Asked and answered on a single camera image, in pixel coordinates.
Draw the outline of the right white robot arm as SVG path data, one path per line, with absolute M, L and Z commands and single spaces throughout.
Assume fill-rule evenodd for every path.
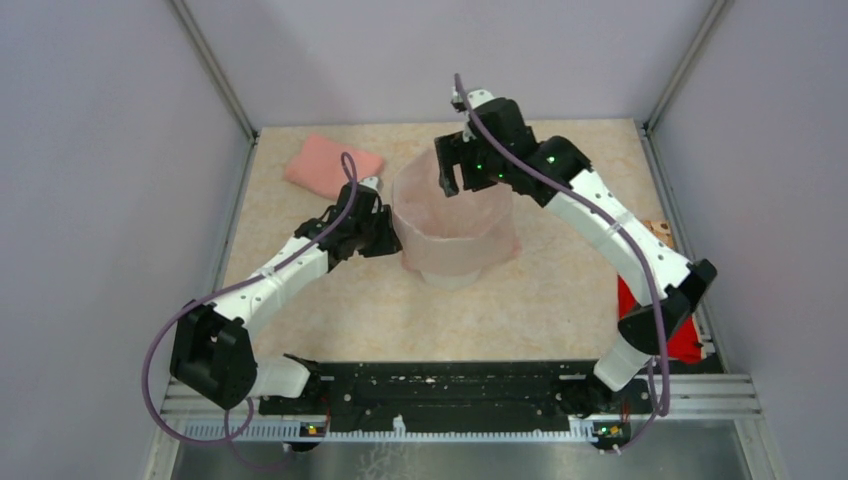
M 717 270 L 690 260 L 661 241 L 606 186 L 589 158 L 570 140 L 536 139 L 518 104 L 486 90 L 452 107 L 463 129 L 435 140 L 439 184 L 448 197 L 496 186 L 531 198 L 570 225 L 615 268 L 635 306 L 620 320 L 611 349 L 595 363 L 586 385 L 589 404 L 612 412 L 626 385 L 648 361 L 666 367 L 668 342 L 697 309 Z

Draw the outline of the translucent pink trash bag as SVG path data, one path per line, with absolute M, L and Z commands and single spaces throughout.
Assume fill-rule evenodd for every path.
M 505 185 L 447 197 L 434 150 L 404 164 L 392 183 L 393 226 L 405 268 L 460 276 L 515 258 L 520 241 Z

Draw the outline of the white octagonal trash bin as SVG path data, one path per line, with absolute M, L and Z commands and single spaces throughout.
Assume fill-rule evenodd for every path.
M 434 287 L 445 291 L 458 291 L 473 285 L 483 274 L 484 269 L 477 269 L 460 275 L 446 275 L 420 271 L 423 281 Z

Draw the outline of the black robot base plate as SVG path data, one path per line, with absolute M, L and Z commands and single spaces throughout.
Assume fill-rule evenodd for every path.
M 317 415 L 333 433 L 564 432 L 577 421 L 630 420 L 652 410 L 644 379 L 618 392 L 591 377 L 593 362 L 311 362 L 295 399 L 261 396 L 262 416 Z

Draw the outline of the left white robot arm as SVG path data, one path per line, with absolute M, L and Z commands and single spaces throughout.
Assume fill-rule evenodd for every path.
M 376 177 L 344 185 L 335 205 L 304 222 L 248 280 L 182 315 L 171 375 L 224 410 L 261 396 L 282 397 L 297 413 L 314 410 L 321 397 L 320 386 L 310 379 L 314 364 L 289 354 L 260 360 L 252 342 L 296 294 L 340 263 L 354 255 L 400 251 L 379 185 Z

